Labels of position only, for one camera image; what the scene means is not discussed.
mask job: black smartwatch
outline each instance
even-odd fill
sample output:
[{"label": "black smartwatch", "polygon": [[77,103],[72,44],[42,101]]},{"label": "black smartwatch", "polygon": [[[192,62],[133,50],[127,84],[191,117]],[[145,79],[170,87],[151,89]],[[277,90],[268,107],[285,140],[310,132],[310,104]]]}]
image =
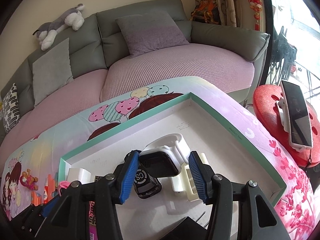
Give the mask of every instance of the black smartwatch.
[{"label": "black smartwatch", "polygon": [[139,163],[133,186],[139,198],[142,199],[152,197],[162,189],[160,181],[150,176],[141,163]]}]

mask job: stuffed husky toy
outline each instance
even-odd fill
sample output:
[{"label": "stuffed husky toy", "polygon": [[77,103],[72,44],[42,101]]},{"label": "stuffed husky toy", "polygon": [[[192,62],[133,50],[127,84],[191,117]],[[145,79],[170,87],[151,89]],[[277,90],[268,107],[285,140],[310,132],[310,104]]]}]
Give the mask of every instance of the stuffed husky toy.
[{"label": "stuffed husky toy", "polygon": [[79,3],[76,7],[73,7],[65,11],[58,19],[53,22],[47,22],[42,24],[34,33],[41,45],[42,50],[46,50],[51,47],[56,35],[62,32],[69,26],[73,30],[77,31],[84,23],[84,18],[80,11],[82,11],[84,5]]}]

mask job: pink sofa cushion cover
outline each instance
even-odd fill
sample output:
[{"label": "pink sofa cushion cover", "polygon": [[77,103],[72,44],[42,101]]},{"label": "pink sofa cushion cover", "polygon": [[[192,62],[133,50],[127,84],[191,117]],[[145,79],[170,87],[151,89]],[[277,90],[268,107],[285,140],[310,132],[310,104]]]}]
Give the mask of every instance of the pink sofa cushion cover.
[{"label": "pink sofa cushion cover", "polygon": [[82,75],[45,98],[6,135],[0,146],[0,171],[18,147],[59,122],[100,103],[100,92],[108,70]]},{"label": "pink sofa cushion cover", "polygon": [[251,86],[254,66],[238,54],[218,47],[194,44],[155,50],[114,63],[100,100],[106,101],[161,80],[198,76],[229,93]]}]

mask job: smartwatch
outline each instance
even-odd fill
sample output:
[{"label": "smartwatch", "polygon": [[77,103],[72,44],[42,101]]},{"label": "smartwatch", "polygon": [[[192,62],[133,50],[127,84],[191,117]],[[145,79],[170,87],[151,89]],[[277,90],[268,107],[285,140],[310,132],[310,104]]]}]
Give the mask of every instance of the smartwatch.
[{"label": "smartwatch", "polygon": [[180,133],[165,135],[148,144],[139,154],[144,170],[154,178],[177,176],[188,164],[190,148]]},{"label": "smartwatch", "polygon": [[139,198],[145,199],[154,196],[162,189],[162,185],[157,178],[154,178],[148,174],[145,168],[139,163],[136,176],[134,178],[133,187]]}]

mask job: purple throw pillow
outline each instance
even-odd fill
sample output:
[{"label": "purple throw pillow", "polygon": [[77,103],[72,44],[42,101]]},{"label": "purple throw pillow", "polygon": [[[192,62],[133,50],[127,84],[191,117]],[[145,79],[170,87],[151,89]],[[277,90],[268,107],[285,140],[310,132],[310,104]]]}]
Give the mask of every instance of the purple throw pillow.
[{"label": "purple throw pillow", "polygon": [[127,15],[117,18],[116,23],[132,57],[157,49],[189,44],[166,11]]}]

